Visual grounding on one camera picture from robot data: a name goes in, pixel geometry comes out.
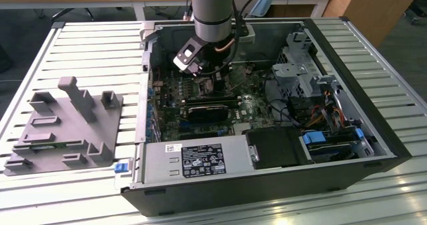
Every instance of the warning label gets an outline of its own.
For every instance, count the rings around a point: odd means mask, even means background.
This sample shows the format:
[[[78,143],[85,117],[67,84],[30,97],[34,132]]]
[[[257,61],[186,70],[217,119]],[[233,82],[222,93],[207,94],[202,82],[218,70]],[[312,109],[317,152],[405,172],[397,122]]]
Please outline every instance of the warning label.
[[[181,149],[182,170],[186,178],[226,174],[222,144],[190,146]]]

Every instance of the blue latch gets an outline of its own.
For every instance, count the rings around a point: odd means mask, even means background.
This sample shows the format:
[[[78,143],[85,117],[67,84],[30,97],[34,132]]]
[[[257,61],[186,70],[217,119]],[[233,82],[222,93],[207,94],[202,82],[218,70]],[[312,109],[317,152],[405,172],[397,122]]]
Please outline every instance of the blue latch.
[[[218,130],[218,132],[217,132],[217,136],[218,136],[218,137],[224,136],[224,133],[226,133],[226,130],[225,130],[225,129]]]
[[[114,167],[114,172],[117,174],[119,173],[127,173],[130,171],[130,164],[129,163],[118,163]]]
[[[366,135],[364,134],[364,131],[362,131],[362,129],[361,128],[358,128],[357,130],[356,130],[356,134],[358,134],[358,137],[360,138],[364,138]]]
[[[155,90],[150,87],[149,88],[149,97],[153,97],[155,95]]]
[[[328,141],[326,136],[321,131],[308,132],[305,136],[302,136],[302,139],[305,140],[306,144],[322,143]]]

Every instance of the wooden cabinet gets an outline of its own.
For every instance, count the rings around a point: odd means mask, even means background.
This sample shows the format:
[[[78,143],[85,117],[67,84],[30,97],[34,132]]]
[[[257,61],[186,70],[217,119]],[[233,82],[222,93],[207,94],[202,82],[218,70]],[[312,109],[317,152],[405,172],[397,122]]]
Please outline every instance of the wooden cabinet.
[[[346,16],[374,46],[380,46],[414,0],[332,0],[325,17]]]

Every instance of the aluminum extrusion table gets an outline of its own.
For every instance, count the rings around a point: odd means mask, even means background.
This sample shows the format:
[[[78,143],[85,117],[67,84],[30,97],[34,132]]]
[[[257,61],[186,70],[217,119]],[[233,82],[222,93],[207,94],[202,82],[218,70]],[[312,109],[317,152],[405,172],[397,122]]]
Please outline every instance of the aluminum extrusion table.
[[[3,164],[22,136],[35,91],[77,76],[93,95],[125,96],[115,159],[135,154],[142,69],[141,22],[67,23],[51,30],[0,121],[0,221],[3,224],[426,224],[427,105],[350,22],[314,20],[414,158],[349,189],[234,207],[147,218],[121,196],[131,177],[114,166],[9,177]]]

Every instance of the copper pipe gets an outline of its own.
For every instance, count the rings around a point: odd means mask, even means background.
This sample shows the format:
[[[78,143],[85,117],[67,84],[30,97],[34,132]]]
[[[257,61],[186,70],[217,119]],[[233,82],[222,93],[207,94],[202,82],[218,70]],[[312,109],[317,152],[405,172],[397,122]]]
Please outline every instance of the copper pipe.
[[[218,53],[226,52],[226,50],[230,49],[230,47],[236,44],[236,42],[237,42],[237,40],[233,38],[226,46],[224,46],[222,48],[216,47],[216,51]]]

